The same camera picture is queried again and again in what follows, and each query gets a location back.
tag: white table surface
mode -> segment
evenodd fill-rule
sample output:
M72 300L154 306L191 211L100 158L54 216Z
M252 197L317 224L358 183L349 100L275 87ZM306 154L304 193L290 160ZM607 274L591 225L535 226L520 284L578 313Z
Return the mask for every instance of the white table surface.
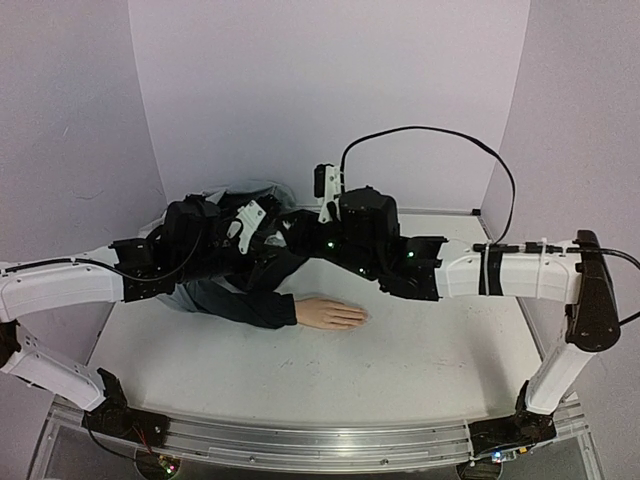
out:
M402 215L403 235L485 241L475 217ZM132 406L258 423L384 424L512 412L540 359L513 298L397 299L311 260L281 286L361 305L350 332L262 330L157 299L115 306L90 364Z

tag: white robotic arm segment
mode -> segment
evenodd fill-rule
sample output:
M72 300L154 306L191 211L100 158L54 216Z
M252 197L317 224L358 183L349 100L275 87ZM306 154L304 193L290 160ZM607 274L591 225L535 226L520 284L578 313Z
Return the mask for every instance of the white robotic arm segment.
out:
M107 247L76 258L110 266L118 261L116 253ZM104 383L97 370L50 350L15 319L68 305L121 301L122 277L96 265L71 262L11 271L19 265L0 265L0 336L12 345L4 352L0 371L61 395L83 410L93 410L105 400Z
M558 245L575 246L572 242ZM438 258L442 260L435 270L440 297L481 294L479 283L486 267L482 253L472 251L466 243L450 240L442 245ZM497 269L501 295L574 304L580 291L580 273L576 270L580 261L579 254L505 253Z
M16 323L15 328L20 350L9 357L1 372L61 395L86 411L105 400L105 386L96 369L50 350L22 325Z
M314 171L314 196L320 205L318 221L329 223L340 220L338 198L342 192L342 174L333 165L318 165Z
M107 265L118 262L116 253L101 247L77 255ZM33 312L79 303L114 303L124 298L122 278L105 268L84 263L57 263L8 273L20 264L0 265L0 323Z
M525 395L527 410L552 415L594 352L580 350L565 340L566 330L555 341L536 374L529 381Z

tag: white wall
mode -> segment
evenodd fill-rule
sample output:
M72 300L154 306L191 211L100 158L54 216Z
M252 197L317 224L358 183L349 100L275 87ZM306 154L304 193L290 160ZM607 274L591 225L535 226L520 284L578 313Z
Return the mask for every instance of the white wall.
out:
M640 257L640 2L532 2L501 153L519 196L510 241L573 238ZM509 187L496 170L483 209L502 230ZM640 309L640 272L610 260L621 315ZM562 306L527 302L548 342ZM606 477L638 478L640 322L577 382Z
M312 171L353 139L410 123L499 146L528 0L129 2L167 197L246 178L312 202ZM402 206L481 205L493 161L460 139L405 133L354 150L350 187Z
M135 235L165 197L126 0L0 3L0 259L77 253ZM20 321L86 361L109 308ZM26 478L51 403L0 375L0 477Z

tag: wire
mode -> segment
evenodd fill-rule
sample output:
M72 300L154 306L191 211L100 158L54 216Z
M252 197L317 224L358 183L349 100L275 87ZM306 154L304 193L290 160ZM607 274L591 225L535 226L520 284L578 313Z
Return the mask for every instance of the wire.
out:
M93 440L93 443L95 443L98 447L100 447L102 450L109 452L111 455L115 455L116 457L120 457L120 458L124 458L125 460L131 460L133 463L136 463L136 459L133 457L130 457L128 455L124 455L120 452L116 452L115 450L111 450L109 447L106 447L105 445L103 445L102 443L100 443L98 441L98 439L93 435L93 432L91 431L91 429L89 428L89 425L87 424L87 432L89 433L89 437L91 437L91 440Z
M151 450L151 447L147 443L147 439L144 436L144 432L142 430L139 430L135 425L133 426L133 431L136 432L136 434L138 435L138 438L140 438L140 441L142 442L142 444L147 449L147 452L149 452L149 455L151 455L152 457L156 457L157 458L158 456L154 453L153 450Z
M634 267L640 270L640 260L633 255L623 252L622 250L616 250L615 248L600 248L600 247L570 247L567 248L567 253L599 253L601 255L609 255L611 257L618 257L631 263ZM628 316L624 320L620 320L620 326L626 325L640 318L640 311Z
M105 270L109 270L110 272L113 272L117 275L120 275L123 278L132 280L134 282L140 282L140 283L158 282L158 281L166 280L167 278L173 277L176 273L182 270L187 265L187 263L189 263L189 260L191 260L191 257L193 257L194 253L196 253L196 250L198 248L198 244L200 243L201 238L202 238L202 230L200 230L200 233L198 234L198 238L196 238L193 248L191 249L191 252L189 252L189 255L187 255L187 258L185 258L184 261L178 267L174 268L169 273L166 273L159 277L150 277L150 278L134 277L133 275L129 275L128 273L121 272L120 270L118 270L115 267L112 267L109 264L100 262L98 260L93 260L91 258L53 258L51 260L42 260L39 262L25 263L24 265L16 265L15 267L9 267L5 269L5 271L7 273L14 273L14 272L19 272L21 270L44 267L47 265L56 265L56 264L64 264L64 263L73 263L73 264L80 263L80 264L94 265L96 267L104 268Z
M465 140L473 143L476 147L478 147L481 150L485 151L486 153L488 153L489 155L491 155L493 158L495 158L498 161L498 163L502 166L502 168L504 169L505 173L507 174L507 177L509 177L509 182L511 183L511 208L509 209L509 217L507 218L507 223L506 223L506 225L504 227L502 235L500 235L500 237L498 237L498 240L496 240L494 242L494 243L500 243L507 236L507 233L509 233L509 229L511 228L511 221L513 220L513 210L514 210L515 203L516 203L516 181L513 178L513 174L511 173L511 170L509 170L509 167L507 166L507 164L504 162L504 160L502 160L500 155L495 150L493 150L491 147L487 146L486 144L484 144L483 142L481 142L477 138L474 138L474 137L472 137L470 135L467 135L465 133L456 132L455 130L447 130L446 128L439 128L439 127L427 127L427 126L424 126L424 125L406 125L406 126L403 126L403 127L391 128L389 130L383 130L381 132L371 133L369 135L365 135L364 137L360 137L357 140L354 140L353 142L351 142L347 146L347 148L345 148L344 152L342 152L342 160L340 162L340 176L341 176L341 179L342 179L342 193L345 192L344 170L345 170L345 165L346 165L346 160L347 160L347 154L349 153L349 151L353 147L355 147L356 145L358 145L358 144L360 144L362 142L366 142L367 140L373 140L374 138L383 137L385 135L391 135L392 133L404 132L406 130L427 130L427 131L431 131L431 132L446 133L447 135L453 135L455 137L464 138Z

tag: white backdrop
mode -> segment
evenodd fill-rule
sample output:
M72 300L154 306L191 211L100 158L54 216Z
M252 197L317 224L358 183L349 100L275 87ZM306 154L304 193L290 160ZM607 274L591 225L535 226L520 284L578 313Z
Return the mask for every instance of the white backdrop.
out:
M312 171L402 124L500 146L527 0L130 0L134 52L169 200L247 178L312 203ZM353 151L347 185L404 207L480 207L493 161L412 132Z

